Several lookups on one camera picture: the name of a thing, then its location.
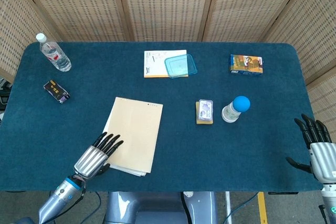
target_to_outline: small white bottle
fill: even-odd
[[[44,34],[37,34],[36,39],[40,42],[40,51],[60,71],[66,72],[71,69],[71,62],[59,45],[54,41],[47,40]]]
[[[242,112],[248,111],[250,100],[245,96],[236,97],[232,103],[222,109],[222,118],[225,122],[236,122]]]

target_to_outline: woven divider screen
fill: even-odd
[[[116,0],[36,0],[65,41],[125,40]]]
[[[43,31],[52,39],[59,37],[27,0],[0,0],[0,7],[0,76],[13,82],[23,51],[36,41],[37,33]]]
[[[212,0],[204,41],[258,41],[285,0]]]
[[[205,0],[127,0],[136,41],[196,41]]]
[[[308,94],[315,119],[327,126],[336,142],[336,74],[308,90]]]
[[[309,83],[336,64],[335,29],[336,0],[291,0],[265,40],[292,44]]]

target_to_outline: gray floor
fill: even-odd
[[[107,193],[99,193],[102,205],[86,224],[101,224],[107,204]],[[235,208],[254,193],[231,192],[232,207]],[[38,221],[37,211],[48,198],[48,192],[29,191],[24,193],[8,193],[0,191],[0,224],[12,223],[14,220],[30,216]],[[219,223],[225,217],[224,193],[217,193]],[[298,195],[265,194],[266,210],[269,224],[324,224],[318,205],[322,204],[319,191],[299,193]],[[79,224],[98,206],[95,193],[87,192],[84,200],[72,210],[57,219],[57,224]],[[233,224],[259,224],[258,200],[255,198],[249,205],[233,216]]]

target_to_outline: robotic hand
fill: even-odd
[[[323,184],[321,191],[325,208],[331,224],[336,224],[336,144],[332,143],[327,127],[320,121],[314,121],[306,115],[301,120],[295,118],[310,154],[310,165],[286,160],[293,167],[312,173]]]
[[[107,132],[102,133],[97,140],[89,146],[74,166],[75,174],[68,176],[49,197],[46,203],[39,210],[39,224],[49,223],[56,219],[63,207],[71,201],[75,194],[83,187],[81,197],[73,204],[77,204],[83,199],[86,191],[86,181],[103,174],[110,164],[105,164],[106,160],[123,143],[116,140],[120,135],[113,137],[113,134],[105,137]]]

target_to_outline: beige paper pad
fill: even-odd
[[[110,164],[151,172],[162,108],[162,104],[115,98],[108,134],[120,134],[124,143],[109,157]]]

